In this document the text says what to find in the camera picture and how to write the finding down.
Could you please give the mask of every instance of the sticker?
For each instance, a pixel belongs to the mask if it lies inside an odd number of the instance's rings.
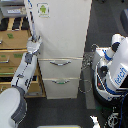
[[[14,58],[22,58],[23,54],[22,53],[19,53],[19,54],[13,54],[14,55]]]
[[[47,3],[37,4],[39,17],[49,17],[49,6]]]
[[[14,38],[12,33],[8,33],[7,35],[8,35],[9,39],[13,39]]]
[[[5,55],[1,55],[2,58],[5,58],[6,56]]]

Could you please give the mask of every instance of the cable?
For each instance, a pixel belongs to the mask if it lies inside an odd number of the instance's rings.
[[[128,91],[126,91],[126,93],[124,94],[124,97],[123,97],[123,100],[122,100],[122,103],[121,103],[121,119],[120,119],[119,128],[121,127],[121,123],[122,123],[122,108],[123,108],[124,99],[125,99],[127,93],[128,93]]]
[[[81,88],[79,87],[79,91],[84,93],[84,94],[86,94],[86,93],[88,93],[88,92],[90,92],[92,90],[92,83],[89,80],[83,80],[83,81],[84,82],[89,82],[91,84],[91,86],[90,86],[88,91],[82,91]]]

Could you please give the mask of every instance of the white cabinet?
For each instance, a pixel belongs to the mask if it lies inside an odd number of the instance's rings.
[[[36,34],[43,39],[38,59],[47,98],[76,98],[92,0],[24,2],[31,30],[30,11]],[[73,80],[59,86],[52,79]]]

